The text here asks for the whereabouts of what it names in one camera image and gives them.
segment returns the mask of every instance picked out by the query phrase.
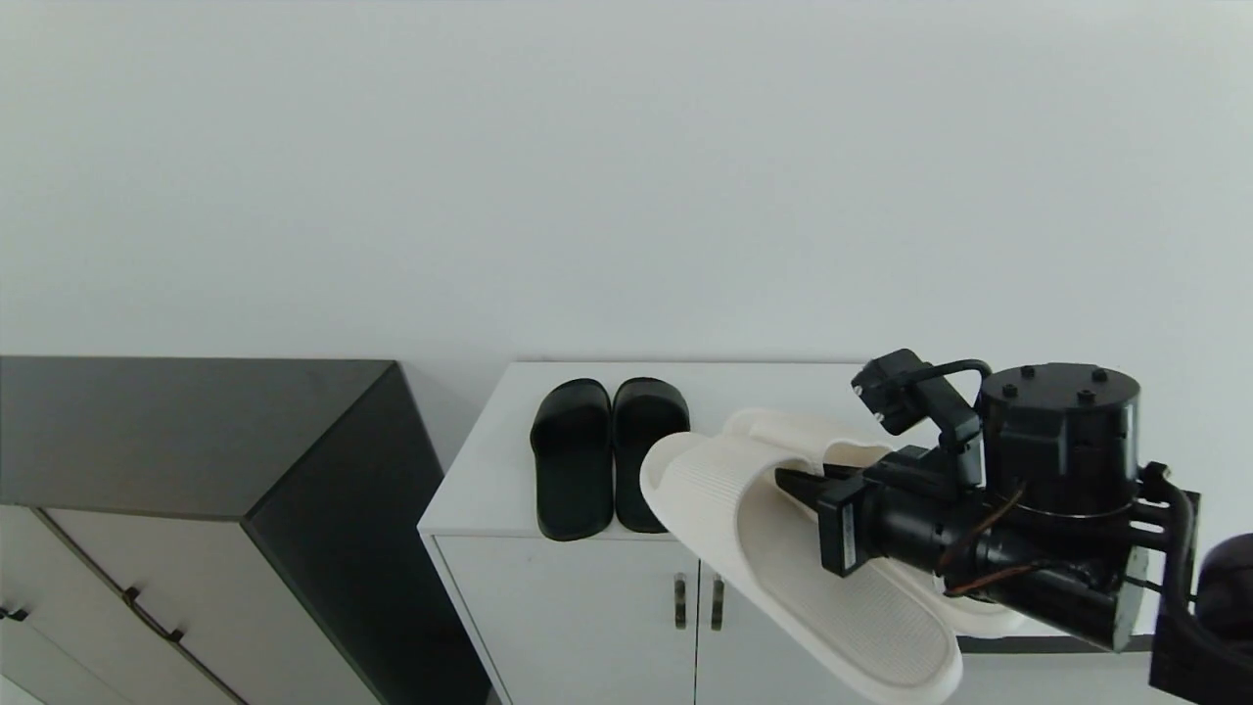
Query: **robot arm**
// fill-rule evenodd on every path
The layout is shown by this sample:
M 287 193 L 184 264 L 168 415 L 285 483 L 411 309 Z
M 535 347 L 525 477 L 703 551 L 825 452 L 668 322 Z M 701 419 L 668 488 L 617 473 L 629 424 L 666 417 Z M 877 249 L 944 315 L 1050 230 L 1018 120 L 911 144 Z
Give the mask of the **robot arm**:
M 944 379 L 961 371 L 984 378 L 974 408 Z M 999 602 L 1111 651 L 1154 590 L 1150 685 L 1204 705 L 1253 702 L 1253 535 L 1215 548 L 1192 595 L 1200 496 L 1165 466 L 1138 465 L 1134 379 L 1058 363 L 932 367 L 897 349 L 852 386 L 888 433 L 930 418 L 940 440 L 865 470 L 827 466 L 824 478 L 776 471 L 818 513 L 826 570 L 895 558 L 940 576 L 951 597 Z M 1165 555 L 1160 586 L 1145 580 L 1149 551 Z

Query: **drawer handle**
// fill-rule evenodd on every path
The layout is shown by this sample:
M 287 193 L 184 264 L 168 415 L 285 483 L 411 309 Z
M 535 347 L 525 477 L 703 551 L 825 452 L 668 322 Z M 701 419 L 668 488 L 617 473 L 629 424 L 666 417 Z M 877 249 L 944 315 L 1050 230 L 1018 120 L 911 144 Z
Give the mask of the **drawer handle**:
M 24 622 L 24 621 L 26 621 L 26 617 L 29 617 L 29 616 L 30 616 L 30 612 L 28 612 L 25 610 L 21 610 L 21 609 L 18 609 L 18 610 L 14 610 L 13 612 L 10 612 L 9 610 L 5 610 L 4 607 L 0 607 L 0 620 L 13 620 L 15 622 Z
M 688 629 L 688 579 L 683 574 L 674 576 L 674 629 Z
M 714 576 L 713 579 L 713 610 L 709 615 L 709 629 L 713 631 L 722 631 L 722 604 L 723 595 L 727 592 L 727 584 L 722 582 L 720 576 Z
M 138 599 L 139 599 L 138 587 L 128 587 L 127 591 L 122 594 L 122 601 L 127 604 L 127 607 L 129 607 L 130 611 L 134 612 L 137 617 L 139 617 L 140 622 L 143 622 L 148 629 L 153 630 L 153 632 L 157 636 L 164 639 L 170 644 L 178 644 L 179 641 L 183 641 L 183 630 L 165 631 L 164 627 L 160 626 L 160 622 L 158 622 L 155 617 L 148 614 L 148 610 L 144 610 L 138 602 L 135 602 L 135 600 Z

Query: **white cabinet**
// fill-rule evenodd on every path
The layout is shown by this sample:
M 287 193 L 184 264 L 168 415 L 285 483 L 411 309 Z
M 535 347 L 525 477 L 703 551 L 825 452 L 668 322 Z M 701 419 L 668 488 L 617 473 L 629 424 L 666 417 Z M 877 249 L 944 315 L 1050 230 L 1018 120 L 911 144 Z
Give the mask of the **white cabinet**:
M 600 381 L 611 396 L 619 384 L 640 376 L 664 379 L 683 393 L 697 433 L 717 435 L 733 412 L 767 407 L 838 419 L 867 441 L 935 445 L 936 430 L 930 425 L 901 438 L 887 437 L 848 389 L 858 369 L 811 364 L 511 366 L 419 525 L 501 701 L 863 705 L 865 699 L 831 676 L 729 585 L 723 590 L 722 626 L 714 630 L 713 571 L 669 535 L 637 535 L 614 522 L 583 541 L 545 540 L 535 522 L 535 471 L 528 446 L 535 411 L 556 386 L 588 377 Z M 960 379 L 955 383 L 966 384 Z M 674 625 L 677 574 L 687 576 L 684 630 Z M 831 607 L 838 610 L 840 605 Z M 1017 636 L 1055 634 L 1029 621 Z M 1075 672 L 1071 677 L 1078 682 L 1103 675 Z M 1143 682 L 1146 674 L 1136 671 L 1136 677 Z M 960 692 L 984 692 L 982 675 L 970 680 Z M 971 702 L 985 701 L 982 695 L 970 697 Z
M 722 591 L 722 626 L 712 629 L 714 581 L 715 575 L 705 569 L 700 580 L 697 702 L 863 702 L 729 585 Z
M 491 645 L 502 699 L 615 702 L 630 694 L 634 702 L 690 705 L 698 562 L 678 543 L 442 537 L 439 545 Z M 677 601 L 675 584 L 690 597 Z
M 34 630 L 129 702 L 229 704 L 169 645 L 153 639 L 148 627 L 49 533 L 34 512 L 0 507 L 0 536 L 4 597 L 30 611 L 25 621 L 5 626 L 6 636 L 10 631 Z M 30 664 L 10 661 L 8 647 L 5 675 L 18 684 L 36 677 Z M 43 692 L 33 695 L 46 700 Z

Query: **white wall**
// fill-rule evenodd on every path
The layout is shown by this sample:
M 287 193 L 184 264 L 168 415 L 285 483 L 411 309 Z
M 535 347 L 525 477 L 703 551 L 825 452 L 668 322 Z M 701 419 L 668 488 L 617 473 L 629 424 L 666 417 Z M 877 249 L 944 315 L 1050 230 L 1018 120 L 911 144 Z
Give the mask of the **white wall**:
M 1244 3 L 4 4 L 0 349 L 398 358 L 445 462 L 519 357 L 1095 362 L 1208 546 L 1250 64 Z

